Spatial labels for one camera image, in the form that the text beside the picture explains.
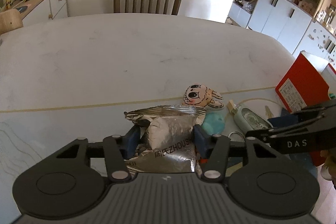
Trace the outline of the person's right hand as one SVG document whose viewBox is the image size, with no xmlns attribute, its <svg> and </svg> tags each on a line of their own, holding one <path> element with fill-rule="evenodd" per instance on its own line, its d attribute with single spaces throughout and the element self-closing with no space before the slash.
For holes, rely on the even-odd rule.
<svg viewBox="0 0 336 224">
<path fill-rule="evenodd" d="M 336 148 L 322 150 L 321 156 L 325 158 L 325 163 L 321 168 L 321 176 L 335 184 L 336 179 Z"/>
</svg>

